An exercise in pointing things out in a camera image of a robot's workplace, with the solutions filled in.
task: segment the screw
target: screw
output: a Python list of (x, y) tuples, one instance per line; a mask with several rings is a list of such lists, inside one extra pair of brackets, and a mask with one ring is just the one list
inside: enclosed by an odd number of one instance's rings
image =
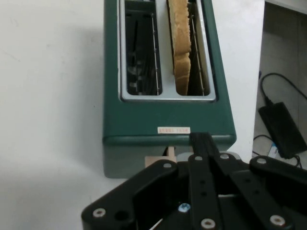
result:
[(183, 212), (186, 213), (187, 211), (189, 211), (191, 208), (191, 205), (187, 204), (187, 203), (183, 203), (178, 207), (178, 211), (179, 212)]
[(164, 167), (164, 168), (171, 168), (172, 165), (171, 165), (170, 163), (166, 163), (166, 164), (163, 165), (163, 167)]
[(215, 228), (215, 222), (213, 219), (203, 219), (201, 221), (201, 226), (206, 230), (213, 230)]
[(281, 216), (278, 216), (278, 215), (273, 215), (270, 217), (270, 222), (273, 224), (273, 225), (276, 225), (276, 226), (283, 226), (285, 225), (286, 221), (284, 220), (283, 217)]
[(257, 160), (257, 163), (259, 163), (259, 164), (266, 164), (267, 161), (266, 161), (265, 159), (263, 159), (263, 158), (259, 158), (259, 159)]
[(220, 158), (227, 160), (227, 159), (229, 159), (229, 156), (228, 156), (228, 154), (223, 153), (223, 154), (220, 155)]
[(104, 208), (98, 208), (93, 212), (93, 217), (101, 218), (106, 214), (106, 210)]

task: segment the toast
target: toast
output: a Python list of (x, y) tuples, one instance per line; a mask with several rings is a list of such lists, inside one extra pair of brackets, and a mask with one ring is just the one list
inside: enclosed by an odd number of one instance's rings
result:
[(169, 18), (174, 56), (174, 74), (176, 90), (180, 95), (187, 95), (191, 51), (188, 0), (168, 0)]

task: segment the white table surface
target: white table surface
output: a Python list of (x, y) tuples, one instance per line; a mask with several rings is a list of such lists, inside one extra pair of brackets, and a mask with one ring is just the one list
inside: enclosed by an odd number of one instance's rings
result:
[[(264, 0), (214, 0), (237, 131), (251, 157)], [(0, 0), (0, 223), (81, 230), (123, 180), (102, 171), (103, 1)]]

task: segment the green toaster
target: green toaster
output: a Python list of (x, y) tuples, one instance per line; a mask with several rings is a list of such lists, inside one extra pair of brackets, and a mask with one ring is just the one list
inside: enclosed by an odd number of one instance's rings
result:
[(189, 0), (191, 70), (176, 91), (167, 0), (105, 0), (103, 156), (109, 178), (129, 178), (145, 158), (192, 152), (190, 132), (220, 151), (236, 140), (212, 0)]

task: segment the black cable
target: black cable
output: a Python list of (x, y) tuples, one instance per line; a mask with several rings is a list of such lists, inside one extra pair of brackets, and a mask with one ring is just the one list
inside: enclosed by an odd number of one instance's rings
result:
[(257, 152), (255, 152), (255, 151), (253, 151), (253, 153), (254, 153), (254, 154), (256, 154), (257, 156), (260, 156), (260, 154), (259, 154), (259, 153), (257, 153)]
[[(258, 136), (255, 136), (253, 140), (256, 140), (256, 139), (258, 139), (258, 138), (260, 138), (260, 137), (267, 138), (267, 139), (269, 139), (269, 140), (271, 140), (271, 141), (273, 142), (272, 138), (269, 137), (269, 136), (267, 136), (267, 135), (265, 135), (265, 134), (260, 134), (260, 135), (258, 135)], [(257, 156), (260, 156), (260, 154), (257, 153), (257, 152), (255, 152), (255, 151), (253, 151), (253, 153), (256, 154)], [(296, 166), (296, 167), (299, 166), (299, 167), (302, 169), (303, 166), (302, 166), (302, 163), (301, 163), (301, 158), (300, 158), (299, 156), (297, 156), (297, 155), (294, 155), (293, 158), (295, 158), (295, 159), (297, 160), (297, 163), (296, 163), (295, 166)]]
[(266, 79), (267, 77), (271, 76), (271, 75), (276, 75), (276, 76), (279, 76), (281, 78), (283, 78), (284, 80), (286, 80), (296, 91), (298, 91), (306, 100), (307, 100), (307, 96), (302, 92), (300, 91), (289, 79), (287, 79), (284, 75), (280, 74), (280, 73), (268, 73), (266, 74), (265, 76), (263, 76), (263, 78), (261, 79), (260, 81), (260, 89), (261, 89), (261, 92), (264, 96), (264, 100), (265, 100), (265, 103), (266, 105), (272, 105), (273, 102), (268, 98), (268, 96), (265, 94), (264, 92), (264, 89), (263, 89), (263, 81), (264, 79)]
[(297, 163), (296, 163), (296, 167), (299, 166), (301, 169), (303, 169), (303, 166), (302, 166), (302, 162), (301, 162), (301, 158), (297, 155), (294, 156), (294, 158), (297, 160)]
[(260, 137), (264, 137), (264, 138), (267, 138), (267, 139), (270, 139), (271, 141), (273, 141), (272, 138), (270, 138), (269, 136), (264, 135), (264, 134), (260, 134), (260, 135), (258, 135), (258, 136), (255, 136), (255, 137), (254, 137), (254, 140), (256, 140), (257, 138), (260, 138)]

